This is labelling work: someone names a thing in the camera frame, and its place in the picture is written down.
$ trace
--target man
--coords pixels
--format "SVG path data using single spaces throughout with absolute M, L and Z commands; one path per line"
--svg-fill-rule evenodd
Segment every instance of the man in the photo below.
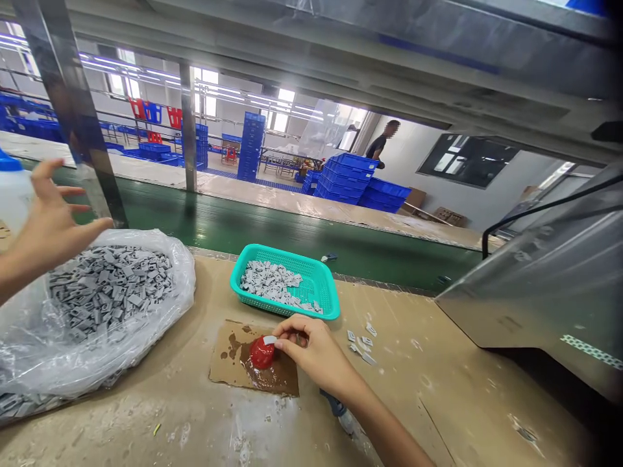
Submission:
M 365 153 L 365 156 L 368 159 L 374 159 L 379 161 L 379 169 L 385 169 L 385 164 L 378 157 L 381 155 L 381 152 L 383 152 L 383 148 L 385 147 L 385 143 L 387 143 L 387 140 L 396 134 L 399 127 L 400 122 L 398 120 L 390 120 L 389 122 L 387 122 L 383 134 L 372 142 L 372 144 L 368 148 L 368 151 Z

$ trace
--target green conveyor belt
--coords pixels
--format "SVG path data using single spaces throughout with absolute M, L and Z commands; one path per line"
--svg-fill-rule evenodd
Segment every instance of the green conveyor belt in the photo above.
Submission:
M 28 170 L 35 165 L 22 162 Z M 80 184 L 68 168 L 56 172 L 55 182 Z M 122 178 L 117 183 L 131 228 L 158 228 L 188 246 L 239 254 L 245 245 L 261 243 L 317 259 L 331 252 L 338 259 L 327 265 L 338 274 L 434 293 L 446 287 L 439 276 L 456 280 L 480 261 L 479 252 L 455 246 Z

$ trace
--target right hand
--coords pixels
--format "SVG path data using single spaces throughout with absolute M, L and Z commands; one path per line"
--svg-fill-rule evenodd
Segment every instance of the right hand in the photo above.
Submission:
M 309 377 L 332 396 L 343 400 L 363 383 L 324 321 L 292 315 L 273 331 L 278 348 L 288 354 Z M 302 345 L 295 342 L 299 337 Z

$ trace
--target metal pole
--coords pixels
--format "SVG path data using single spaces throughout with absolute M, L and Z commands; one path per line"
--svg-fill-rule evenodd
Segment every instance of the metal pole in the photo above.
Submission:
M 186 189 L 197 191 L 197 129 L 195 128 L 195 83 L 191 76 L 189 62 L 180 62 L 182 84 L 182 142 L 184 143 L 184 165 L 186 166 Z
M 91 206 L 128 226 L 64 0 L 14 0 L 31 53 Z

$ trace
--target white wall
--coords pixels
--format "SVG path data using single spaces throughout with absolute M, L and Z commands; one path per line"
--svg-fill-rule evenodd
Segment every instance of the white wall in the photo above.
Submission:
M 379 120 L 371 141 L 378 137 L 392 117 Z M 552 174 L 562 161 L 520 151 L 486 189 L 466 186 L 443 178 L 416 173 L 444 132 L 401 120 L 398 132 L 387 141 L 381 154 L 384 170 L 375 177 L 426 192 L 422 209 L 433 212 L 440 206 L 468 218 L 465 225 L 483 231 L 498 222 L 519 202 L 528 185 L 538 185 Z

